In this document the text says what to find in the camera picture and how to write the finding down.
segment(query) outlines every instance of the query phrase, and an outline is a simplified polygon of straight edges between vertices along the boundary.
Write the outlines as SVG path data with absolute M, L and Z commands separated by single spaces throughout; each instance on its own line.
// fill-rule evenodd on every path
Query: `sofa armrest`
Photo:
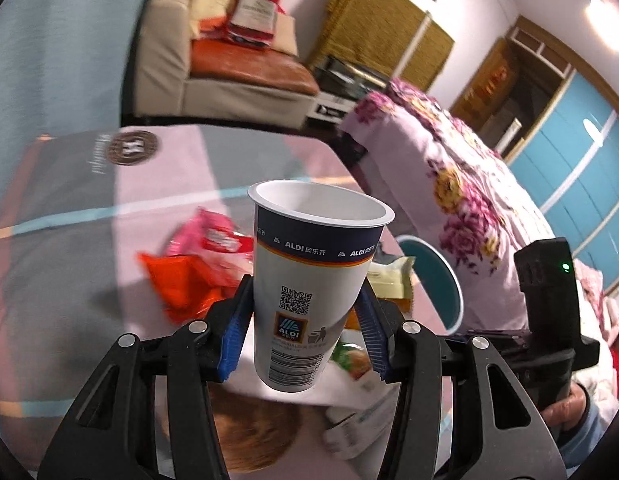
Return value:
M 181 114 L 190 49 L 188 0 L 150 0 L 136 53 L 136 116 Z

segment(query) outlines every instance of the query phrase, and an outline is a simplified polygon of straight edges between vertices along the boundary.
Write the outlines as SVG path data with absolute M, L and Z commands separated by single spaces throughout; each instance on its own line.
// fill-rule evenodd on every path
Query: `silver bolt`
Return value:
M 189 330 L 192 334 L 202 334 L 207 330 L 207 323 L 200 319 L 192 321 L 189 326 Z
M 416 321 L 406 321 L 403 323 L 403 330 L 408 334 L 418 334 L 421 326 Z
M 134 337 L 134 334 L 123 334 L 118 339 L 118 345 L 122 348 L 129 348 L 134 343 L 136 343 L 136 338 Z
M 489 341 L 481 336 L 475 337 L 474 339 L 472 339 L 471 343 L 472 345 L 474 345 L 476 348 L 480 350 L 484 350 L 485 348 L 489 346 Z

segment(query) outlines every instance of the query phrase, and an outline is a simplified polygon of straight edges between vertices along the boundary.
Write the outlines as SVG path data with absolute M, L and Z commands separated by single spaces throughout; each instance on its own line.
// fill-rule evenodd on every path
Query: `ceiling light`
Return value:
M 603 134 L 601 131 L 589 119 L 583 119 L 583 126 L 589 136 L 592 137 L 593 143 L 601 148 L 603 146 Z
M 603 41 L 619 52 L 619 12 L 614 6 L 602 0 L 592 0 L 587 7 L 587 17 Z

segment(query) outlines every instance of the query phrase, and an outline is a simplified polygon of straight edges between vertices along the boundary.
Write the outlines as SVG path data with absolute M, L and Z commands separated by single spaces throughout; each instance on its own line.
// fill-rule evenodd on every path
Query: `white paper cup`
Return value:
M 384 203 L 342 187 L 254 184 L 254 364 L 282 392 L 316 382 L 343 332 L 383 226 Z

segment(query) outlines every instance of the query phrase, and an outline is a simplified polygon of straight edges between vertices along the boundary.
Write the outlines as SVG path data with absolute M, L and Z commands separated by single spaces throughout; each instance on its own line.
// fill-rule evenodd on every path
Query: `orange sofa cushion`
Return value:
M 312 74 L 293 57 L 219 40 L 192 41 L 192 77 L 223 79 L 255 86 L 318 94 Z

